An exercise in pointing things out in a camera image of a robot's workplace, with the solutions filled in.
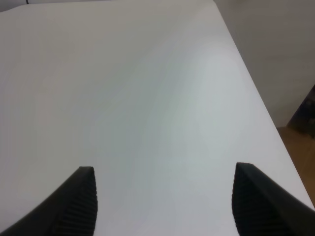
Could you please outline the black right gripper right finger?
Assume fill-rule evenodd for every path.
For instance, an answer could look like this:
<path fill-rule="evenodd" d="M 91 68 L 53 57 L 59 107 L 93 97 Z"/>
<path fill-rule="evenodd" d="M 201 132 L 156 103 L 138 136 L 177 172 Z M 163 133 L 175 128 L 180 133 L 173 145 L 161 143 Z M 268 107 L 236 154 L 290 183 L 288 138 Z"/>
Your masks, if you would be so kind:
<path fill-rule="evenodd" d="M 241 236 L 313 236 L 315 212 L 255 165 L 236 164 L 232 213 Z"/>

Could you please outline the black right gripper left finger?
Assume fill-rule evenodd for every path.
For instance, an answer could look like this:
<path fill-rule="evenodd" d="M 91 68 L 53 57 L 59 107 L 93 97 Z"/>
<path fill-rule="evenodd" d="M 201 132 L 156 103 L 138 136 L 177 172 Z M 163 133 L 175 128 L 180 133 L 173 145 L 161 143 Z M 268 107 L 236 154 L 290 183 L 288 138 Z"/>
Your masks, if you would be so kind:
<path fill-rule="evenodd" d="M 93 236 L 98 201 L 93 167 L 79 167 L 2 236 Z"/>

